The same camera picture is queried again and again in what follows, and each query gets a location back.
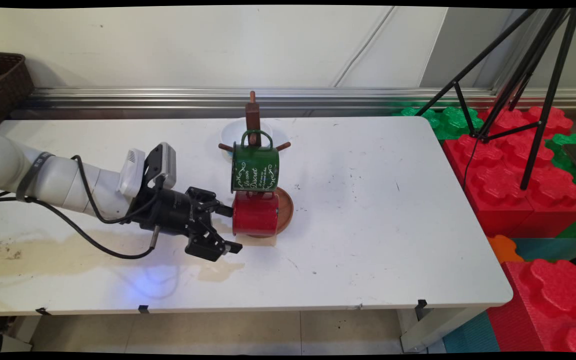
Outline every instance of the white bowl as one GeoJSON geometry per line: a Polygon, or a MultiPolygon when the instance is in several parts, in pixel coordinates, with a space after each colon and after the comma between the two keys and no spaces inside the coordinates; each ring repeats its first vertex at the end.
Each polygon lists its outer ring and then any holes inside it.
{"type": "MultiPolygon", "coordinates": [[[[263,120],[261,120],[260,122],[260,128],[261,131],[268,134],[269,137],[271,138],[273,137],[273,129],[269,125],[267,125],[267,123],[265,123],[263,120]]],[[[227,146],[233,146],[233,143],[237,143],[237,145],[240,145],[240,143],[242,142],[242,135],[244,135],[247,129],[248,128],[246,126],[245,118],[240,118],[238,120],[229,123],[228,125],[224,126],[223,130],[221,131],[221,143],[227,146]]],[[[265,137],[264,135],[260,136],[261,136],[261,146],[268,146],[269,145],[268,138],[265,137]]],[[[244,145],[248,145],[247,136],[244,139],[244,145]]]]}

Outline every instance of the tile floor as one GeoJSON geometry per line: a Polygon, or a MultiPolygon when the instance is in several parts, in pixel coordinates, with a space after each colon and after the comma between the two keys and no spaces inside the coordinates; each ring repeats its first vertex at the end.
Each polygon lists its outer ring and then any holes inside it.
{"type": "Polygon", "coordinates": [[[395,310],[43,316],[32,351],[401,354],[395,310]]]}

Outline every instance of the red foam block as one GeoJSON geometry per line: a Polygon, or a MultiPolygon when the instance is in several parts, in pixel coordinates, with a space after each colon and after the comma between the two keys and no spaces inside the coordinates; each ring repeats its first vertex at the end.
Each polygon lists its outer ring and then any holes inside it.
{"type": "MultiPolygon", "coordinates": [[[[526,163],[528,162],[528,156],[533,146],[535,134],[519,132],[502,137],[502,139],[505,140],[500,145],[503,151],[503,163],[508,169],[521,171],[523,173],[523,171],[526,170],[526,163]]],[[[547,148],[545,144],[546,142],[542,140],[539,150],[537,151],[537,158],[535,158],[535,168],[553,167],[551,160],[553,160],[555,153],[550,150],[550,148],[547,148]]]]}
{"type": "MultiPolygon", "coordinates": [[[[480,112],[479,118],[483,121],[488,119],[492,107],[489,107],[486,111],[480,112]]],[[[508,130],[519,128],[520,126],[528,125],[530,121],[524,117],[521,111],[514,109],[508,111],[508,109],[502,109],[499,115],[494,119],[494,123],[490,127],[490,135],[495,135],[508,130]]]]}
{"type": "MultiPolygon", "coordinates": [[[[539,121],[541,116],[542,108],[538,106],[533,106],[523,113],[523,117],[528,120],[529,123],[539,121]]],[[[562,109],[551,107],[550,113],[548,114],[546,129],[543,132],[543,138],[551,139],[555,134],[569,136],[570,129],[572,129],[572,120],[564,116],[564,111],[562,109]]]]}
{"type": "MultiPolygon", "coordinates": [[[[443,142],[443,151],[460,184],[474,142],[468,135],[443,142]]],[[[467,173],[466,198],[489,237],[510,234],[533,212],[526,192],[519,189],[521,176],[508,170],[502,157],[502,150],[480,142],[467,173]]]]}
{"type": "Polygon", "coordinates": [[[576,266],[537,259],[501,267],[514,296],[487,310],[499,349],[576,353],[576,266]]]}
{"type": "Polygon", "coordinates": [[[576,221],[576,184],[554,166],[532,170],[526,198],[534,211],[515,227],[510,238],[555,238],[576,221]]]}

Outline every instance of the black tripod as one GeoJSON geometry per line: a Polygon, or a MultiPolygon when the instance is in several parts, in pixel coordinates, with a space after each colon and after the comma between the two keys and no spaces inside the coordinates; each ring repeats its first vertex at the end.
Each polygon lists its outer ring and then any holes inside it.
{"type": "MultiPolygon", "coordinates": [[[[424,107],[419,109],[416,116],[421,116],[426,110],[430,109],[442,96],[444,96],[450,89],[454,87],[457,97],[459,98],[459,104],[468,123],[468,129],[470,130],[470,136],[477,139],[475,146],[472,150],[474,155],[477,149],[477,143],[482,141],[487,143],[493,139],[498,139],[500,137],[505,137],[506,135],[522,132],[523,130],[528,130],[532,128],[537,128],[535,132],[534,139],[532,141],[532,146],[530,148],[530,155],[528,156],[528,162],[526,168],[523,172],[523,178],[521,179],[520,188],[526,190],[528,187],[528,182],[530,181],[531,173],[533,172],[533,167],[535,166],[535,159],[537,159],[537,151],[542,142],[542,137],[544,136],[544,130],[546,130],[546,123],[548,121],[548,116],[551,112],[551,107],[553,106],[553,100],[555,98],[555,93],[557,92],[557,86],[560,82],[560,77],[562,77],[562,70],[564,68],[564,63],[566,62],[566,56],[568,55],[570,43],[572,42],[572,37],[575,32],[576,27],[576,7],[564,7],[558,9],[552,9],[550,14],[544,21],[541,29],[535,36],[534,40],[530,44],[530,47],[526,51],[525,55],[519,62],[519,65],[515,69],[514,73],[510,77],[510,80],[505,84],[501,92],[499,93],[496,102],[494,103],[490,114],[487,116],[486,122],[481,127],[479,131],[476,131],[473,127],[473,121],[466,108],[466,100],[464,100],[464,95],[462,94],[462,89],[459,86],[459,80],[461,80],[466,74],[468,74],[475,66],[477,66],[480,61],[482,61],[488,54],[490,54],[499,44],[504,41],[508,35],[512,34],[519,25],[521,25],[527,18],[529,18],[535,9],[526,10],[519,18],[517,18],[506,30],[504,30],[499,36],[494,39],[494,41],[487,46],[477,57],[475,57],[462,71],[460,71],[454,79],[450,80],[446,86],[444,86],[439,93],[437,93],[424,107]],[[543,103],[541,110],[541,116],[539,120],[528,125],[520,126],[515,129],[500,132],[489,136],[490,127],[493,125],[495,119],[500,114],[504,107],[508,107],[512,111],[519,98],[521,98],[522,93],[528,85],[533,72],[537,68],[539,61],[546,52],[548,45],[551,43],[555,32],[557,29],[568,19],[566,32],[564,33],[563,39],[561,41],[561,46],[559,48],[559,53],[557,55],[557,61],[555,62],[555,67],[552,71],[552,77],[550,78],[550,84],[548,85],[548,91],[546,92],[546,99],[543,103]]],[[[464,176],[464,185],[466,185],[466,176],[464,176]]]]}

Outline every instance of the green mug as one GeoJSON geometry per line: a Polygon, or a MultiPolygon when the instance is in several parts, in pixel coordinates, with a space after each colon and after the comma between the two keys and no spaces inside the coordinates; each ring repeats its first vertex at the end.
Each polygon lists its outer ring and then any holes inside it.
{"type": "Polygon", "coordinates": [[[232,174],[230,192],[274,192],[279,180],[279,151],[273,147],[273,139],[262,130],[247,130],[241,137],[241,145],[232,145],[232,174]],[[244,146],[248,134],[265,135],[270,141],[266,146],[244,146]]]}

